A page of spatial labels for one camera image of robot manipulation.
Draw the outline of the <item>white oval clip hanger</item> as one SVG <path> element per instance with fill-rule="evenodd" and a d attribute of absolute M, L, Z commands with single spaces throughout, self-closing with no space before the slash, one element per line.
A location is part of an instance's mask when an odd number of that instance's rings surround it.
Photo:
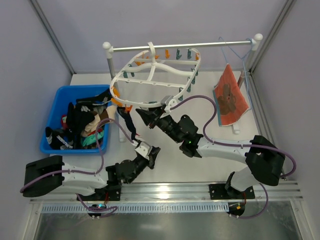
<path fill-rule="evenodd" d="M 128 107 L 156 108 L 165 96 L 173 96 L 178 102 L 191 92 L 201 65 L 200 52 L 194 47 L 179 47 L 177 57 L 172 58 L 169 47 L 165 47 L 161 58 L 159 50 L 149 42 L 112 76 L 109 89 L 117 102 Z"/>

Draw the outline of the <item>beige brown striped sock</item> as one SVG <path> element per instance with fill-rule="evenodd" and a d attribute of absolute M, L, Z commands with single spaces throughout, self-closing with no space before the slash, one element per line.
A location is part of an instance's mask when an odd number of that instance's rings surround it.
<path fill-rule="evenodd" d="M 99 114 L 100 120 L 102 121 L 105 119 L 115 119 L 116 111 L 117 111 L 117 107 L 115 105 L 107 106 Z"/>

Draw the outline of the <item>black blue sport sock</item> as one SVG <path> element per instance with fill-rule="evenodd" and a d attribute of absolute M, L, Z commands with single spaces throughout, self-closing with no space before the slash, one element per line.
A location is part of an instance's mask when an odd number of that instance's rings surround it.
<path fill-rule="evenodd" d="M 74 148 L 73 140 L 68 138 L 63 129 L 52 129 L 48 126 L 45 128 L 45 138 L 53 150 L 72 150 Z"/>
<path fill-rule="evenodd" d="M 113 96 L 110 92 L 110 89 L 108 88 L 97 96 L 78 98 L 76 99 L 76 103 L 81 106 L 98 107 L 107 105 L 112 100 L 112 98 Z"/>

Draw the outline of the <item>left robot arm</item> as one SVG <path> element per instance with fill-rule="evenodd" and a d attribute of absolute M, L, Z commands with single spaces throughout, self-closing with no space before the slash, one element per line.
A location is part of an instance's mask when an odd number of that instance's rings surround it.
<path fill-rule="evenodd" d="M 125 159 L 101 171 L 70 165 L 61 155 L 46 157 L 26 165 L 20 192 L 26 198 L 56 192 L 79 194 L 91 201 L 109 195 L 118 201 L 122 184 L 132 183 L 145 168 L 153 169 L 160 150 L 142 142 L 135 148 L 133 160 Z"/>

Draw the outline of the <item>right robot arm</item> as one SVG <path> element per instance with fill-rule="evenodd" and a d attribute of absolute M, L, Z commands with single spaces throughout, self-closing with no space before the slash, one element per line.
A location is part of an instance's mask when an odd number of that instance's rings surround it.
<path fill-rule="evenodd" d="M 230 198 L 240 198 L 253 185 L 279 184 L 285 155 L 279 152 L 270 141 L 261 135 L 252 140 L 231 141 L 216 140 L 198 133 L 198 127 L 188 115 L 183 115 L 178 122 L 170 115 L 164 116 L 159 107 L 137 109 L 143 123 L 150 129 L 158 127 L 189 158 L 217 157 L 240 162 L 246 167 L 232 172 L 224 186 Z"/>

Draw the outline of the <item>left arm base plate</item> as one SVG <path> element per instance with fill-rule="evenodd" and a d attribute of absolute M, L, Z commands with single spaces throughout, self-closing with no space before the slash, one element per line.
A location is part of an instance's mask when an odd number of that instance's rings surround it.
<path fill-rule="evenodd" d="M 121 185 L 107 185 L 101 189 L 101 200 L 104 202 L 108 201 L 120 201 L 121 200 Z"/>

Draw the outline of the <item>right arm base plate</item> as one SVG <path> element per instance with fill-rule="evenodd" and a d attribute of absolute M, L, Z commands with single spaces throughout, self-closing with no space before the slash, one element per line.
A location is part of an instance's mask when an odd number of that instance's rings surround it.
<path fill-rule="evenodd" d="M 252 186 L 244 192 L 239 192 L 226 190 L 224 183 L 214 183 L 208 185 L 208 190 L 211 200 L 252 200 L 256 197 Z"/>

